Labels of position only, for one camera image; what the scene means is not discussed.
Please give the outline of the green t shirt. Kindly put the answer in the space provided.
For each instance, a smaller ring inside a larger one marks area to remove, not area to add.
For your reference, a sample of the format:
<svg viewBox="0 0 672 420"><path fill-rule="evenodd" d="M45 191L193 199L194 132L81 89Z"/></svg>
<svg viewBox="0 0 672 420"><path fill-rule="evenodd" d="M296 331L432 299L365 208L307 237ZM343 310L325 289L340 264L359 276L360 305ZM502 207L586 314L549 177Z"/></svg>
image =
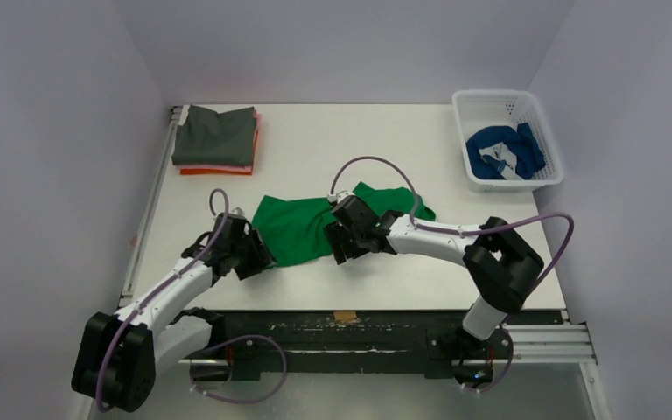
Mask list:
<svg viewBox="0 0 672 420"><path fill-rule="evenodd" d="M353 193L378 215L387 211L406 214L414 205L413 194L406 187L375 189L360 182ZM261 234L278 266L284 268L330 256L332 249L324 228L334 221L325 197L280 199L265 195L251 224Z"/></svg>

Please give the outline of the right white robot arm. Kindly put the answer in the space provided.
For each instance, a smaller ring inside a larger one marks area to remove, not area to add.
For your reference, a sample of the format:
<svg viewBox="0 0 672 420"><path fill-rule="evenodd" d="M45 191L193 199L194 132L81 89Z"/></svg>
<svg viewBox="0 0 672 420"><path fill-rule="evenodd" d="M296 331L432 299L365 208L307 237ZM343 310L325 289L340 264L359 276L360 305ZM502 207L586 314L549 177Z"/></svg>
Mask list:
<svg viewBox="0 0 672 420"><path fill-rule="evenodd" d="M465 268L479 297L456 333L458 349L476 356L491 336L518 313L543 273L543 259L503 219L480 225L420 222L410 213L378 214L351 192L327 197L333 222L324 228L334 260L342 264L366 254L427 256Z"/></svg>

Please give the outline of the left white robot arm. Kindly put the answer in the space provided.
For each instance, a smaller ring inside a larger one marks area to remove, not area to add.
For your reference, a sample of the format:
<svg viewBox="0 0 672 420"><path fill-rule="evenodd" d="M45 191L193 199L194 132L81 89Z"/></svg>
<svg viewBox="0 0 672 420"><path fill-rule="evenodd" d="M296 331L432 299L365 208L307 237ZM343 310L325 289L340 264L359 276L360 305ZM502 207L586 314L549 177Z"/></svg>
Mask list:
<svg viewBox="0 0 672 420"><path fill-rule="evenodd" d="M275 265L260 232L243 216L224 213L214 228L185 248L170 272L134 302L86 323L71 379L73 391L103 410L133 412L158 375L189 354L213 358L226 334L186 307L229 273L239 279Z"/></svg>

